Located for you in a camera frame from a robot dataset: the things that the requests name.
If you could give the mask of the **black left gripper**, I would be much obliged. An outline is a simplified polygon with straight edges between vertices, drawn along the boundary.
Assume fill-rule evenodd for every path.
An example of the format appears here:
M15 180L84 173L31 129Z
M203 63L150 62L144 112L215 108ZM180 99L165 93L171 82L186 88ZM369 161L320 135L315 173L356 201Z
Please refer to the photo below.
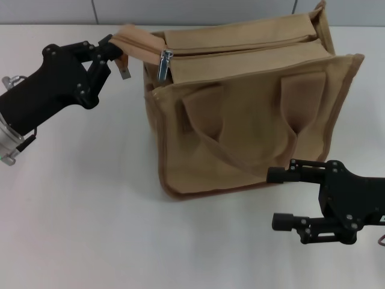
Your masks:
M94 91L101 91L111 70L108 62L119 69L126 56L114 46L108 34L91 45L79 42L67 46L50 44L42 51L40 68L0 96L0 114L6 124L25 135L69 105L92 109L99 103ZM84 62L91 62L86 71Z

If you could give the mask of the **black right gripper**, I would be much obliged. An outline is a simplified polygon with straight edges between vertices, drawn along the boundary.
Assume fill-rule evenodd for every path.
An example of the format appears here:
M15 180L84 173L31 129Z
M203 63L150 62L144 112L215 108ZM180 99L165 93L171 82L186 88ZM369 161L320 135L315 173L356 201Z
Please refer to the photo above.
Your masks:
M291 159L289 167L270 167L268 184L308 182L321 184L319 202L324 217L310 218L274 213L272 229L296 230L302 244L354 244L364 226L385 226L385 178L350 172L342 162Z

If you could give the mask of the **silver metal zipper pull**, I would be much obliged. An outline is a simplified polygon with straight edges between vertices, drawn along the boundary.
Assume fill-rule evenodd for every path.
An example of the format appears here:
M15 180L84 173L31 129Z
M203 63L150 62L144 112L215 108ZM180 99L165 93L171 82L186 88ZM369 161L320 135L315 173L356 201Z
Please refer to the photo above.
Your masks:
M170 61L172 58L173 52L171 50L166 49L162 51L157 73L157 80L159 83L163 83L167 79Z

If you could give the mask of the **khaki canvas food bag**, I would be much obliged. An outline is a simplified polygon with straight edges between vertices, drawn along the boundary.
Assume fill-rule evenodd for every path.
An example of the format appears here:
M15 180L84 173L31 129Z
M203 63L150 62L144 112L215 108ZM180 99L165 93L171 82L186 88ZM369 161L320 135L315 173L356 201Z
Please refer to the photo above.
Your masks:
M265 185L270 167L324 161L362 54L337 55L321 0L303 14L150 33L111 43L143 62L162 188L180 198ZM163 50L173 58L157 80Z

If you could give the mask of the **small metal zipper end tag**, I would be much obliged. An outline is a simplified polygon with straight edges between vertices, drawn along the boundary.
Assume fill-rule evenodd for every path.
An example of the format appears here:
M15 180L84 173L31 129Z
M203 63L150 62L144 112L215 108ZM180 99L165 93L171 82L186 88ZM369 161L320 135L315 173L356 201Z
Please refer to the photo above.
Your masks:
M131 74L130 74L130 71L128 69L128 57L127 56L122 56L120 58L119 71L120 71L122 79L131 78Z

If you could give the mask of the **silver round connector plug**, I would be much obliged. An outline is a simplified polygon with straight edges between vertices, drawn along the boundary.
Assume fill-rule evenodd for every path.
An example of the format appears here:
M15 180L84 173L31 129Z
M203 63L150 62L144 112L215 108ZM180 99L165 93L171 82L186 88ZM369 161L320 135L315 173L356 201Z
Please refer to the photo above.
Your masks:
M20 81L22 80L25 80L27 79L26 76L13 76L13 77L9 77L9 76L4 76L1 81L3 83L3 85L5 86L6 90L10 90L12 89L17 83L19 83Z

